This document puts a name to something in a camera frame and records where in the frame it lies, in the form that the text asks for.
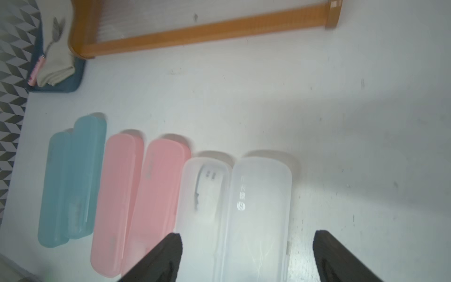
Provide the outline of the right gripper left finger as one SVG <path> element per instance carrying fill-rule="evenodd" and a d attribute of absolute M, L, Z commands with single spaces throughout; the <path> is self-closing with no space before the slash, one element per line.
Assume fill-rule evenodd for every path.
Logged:
<path fill-rule="evenodd" d="M 182 238 L 168 234 L 119 282 L 175 282 L 183 253 Z"/>

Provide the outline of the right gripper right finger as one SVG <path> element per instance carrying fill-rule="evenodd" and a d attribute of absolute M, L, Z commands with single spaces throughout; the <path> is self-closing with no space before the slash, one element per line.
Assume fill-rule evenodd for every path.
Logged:
<path fill-rule="evenodd" d="M 317 230 L 312 249 L 321 282 L 381 282 L 330 232 Z"/>

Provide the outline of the clear pencil case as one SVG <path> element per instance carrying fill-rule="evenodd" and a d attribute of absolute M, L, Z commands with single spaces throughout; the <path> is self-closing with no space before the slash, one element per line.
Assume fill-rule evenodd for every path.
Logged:
<path fill-rule="evenodd" d="M 245 157 L 235 164 L 218 281 L 286 281 L 291 191 L 291 170 L 280 161 Z"/>
<path fill-rule="evenodd" d="M 214 281 L 230 179 L 230 165 L 217 159 L 194 157 L 184 165 L 174 228 L 183 246 L 178 282 Z"/>

